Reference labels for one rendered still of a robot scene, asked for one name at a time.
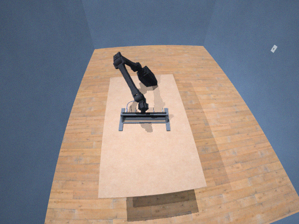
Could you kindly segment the grey patch panel rack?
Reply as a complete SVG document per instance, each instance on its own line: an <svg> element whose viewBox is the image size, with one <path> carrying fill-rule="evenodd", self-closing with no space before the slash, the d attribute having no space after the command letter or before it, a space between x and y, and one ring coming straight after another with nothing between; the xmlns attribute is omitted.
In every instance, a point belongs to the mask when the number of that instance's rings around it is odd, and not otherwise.
<svg viewBox="0 0 299 224"><path fill-rule="evenodd" d="M123 122L124 120L165 120L165 122ZM164 112L153 110L153 112L146 112L145 115L136 112L136 109L135 112L125 112L125 108L121 108L119 131L123 129L123 123L166 123L166 130L170 131L168 108L164 108Z"/></svg>

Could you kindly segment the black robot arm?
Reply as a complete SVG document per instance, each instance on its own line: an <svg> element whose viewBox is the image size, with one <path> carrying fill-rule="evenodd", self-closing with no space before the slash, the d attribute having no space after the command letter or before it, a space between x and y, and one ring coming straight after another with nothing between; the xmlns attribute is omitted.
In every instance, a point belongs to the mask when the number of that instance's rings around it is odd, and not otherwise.
<svg viewBox="0 0 299 224"><path fill-rule="evenodd" d="M141 75L147 73L147 69L142 68L142 66L139 62L134 63L134 62L128 60L127 58L122 56L120 52L115 54L113 56L113 58L114 58L114 63L113 63L114 67L121 71L125 81L127 82L128 86L131 90L134 100L137 103L139 103L139 105L140 105L141 114L145 115L145 111L148 110L146 98L144 97L143 94L141 94L141 92L135 86L131 76L129 75L129 73L125 67L125 64L127 66L129 66L130 68L132 67L131 70L133 70L133 72L138 71L138 76L141 76ZM117 59L117 58L119 58L119 59Z"/></svg>

